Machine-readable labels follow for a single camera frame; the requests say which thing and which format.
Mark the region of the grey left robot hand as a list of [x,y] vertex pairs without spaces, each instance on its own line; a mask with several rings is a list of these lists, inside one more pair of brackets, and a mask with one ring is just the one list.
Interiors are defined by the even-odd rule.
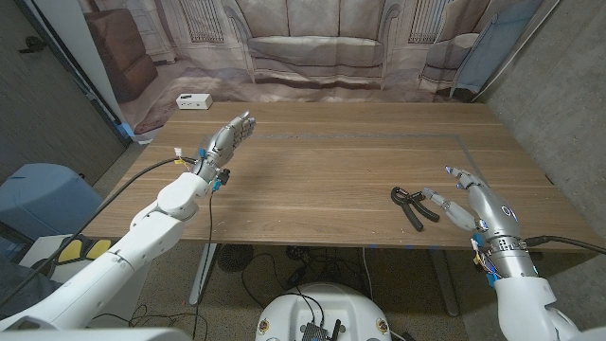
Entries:
[[253,133],[255,125],[256,121],[249,112],[235,117],[211,137],[193,172],[207,183],[213,180],[233,157],[241,142]]

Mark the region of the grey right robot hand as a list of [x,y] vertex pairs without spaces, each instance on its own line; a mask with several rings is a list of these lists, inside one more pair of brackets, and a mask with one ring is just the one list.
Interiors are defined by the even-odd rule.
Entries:
[[538,271],[522,241],[521,225],[505,199],[466,170],[448,167],[446,171],[458,179],[459,188],[468,192],[470,210],[431,188],[422,193],[457,227],[481,235],[481,242],[471,240],[474,263],[495,280],[537,277]]

